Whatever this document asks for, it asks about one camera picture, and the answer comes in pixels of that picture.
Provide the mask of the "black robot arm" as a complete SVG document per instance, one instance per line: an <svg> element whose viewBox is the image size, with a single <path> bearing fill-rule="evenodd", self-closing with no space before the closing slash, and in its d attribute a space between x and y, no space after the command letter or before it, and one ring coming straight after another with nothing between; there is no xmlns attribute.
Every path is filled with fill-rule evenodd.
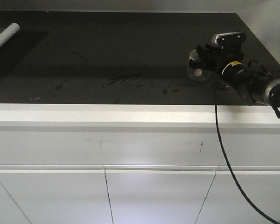
<svg viewBox="0 0 280 224"><path fill-rule="evenodd" d="M255 103L280 108L280 78L268 72L259 60L242 64L241 44L214 47L198 45L189 55L189 67L213 74L213 87L233 88L248 105Z"/></svg>

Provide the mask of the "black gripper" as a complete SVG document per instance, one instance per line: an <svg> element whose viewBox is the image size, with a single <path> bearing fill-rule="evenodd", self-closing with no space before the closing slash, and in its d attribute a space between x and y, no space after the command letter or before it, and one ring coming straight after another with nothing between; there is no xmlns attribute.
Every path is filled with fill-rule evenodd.
<svg viewBox="0 0 280 224"><path fill-rule="evenodd" d="M189 66L193 69L212 71L217 74L223 74L227 68L242 65L241 61L244 57L241 46L197 45L196 52L199 57L206 57L206 59L190 59Z"/></svg>

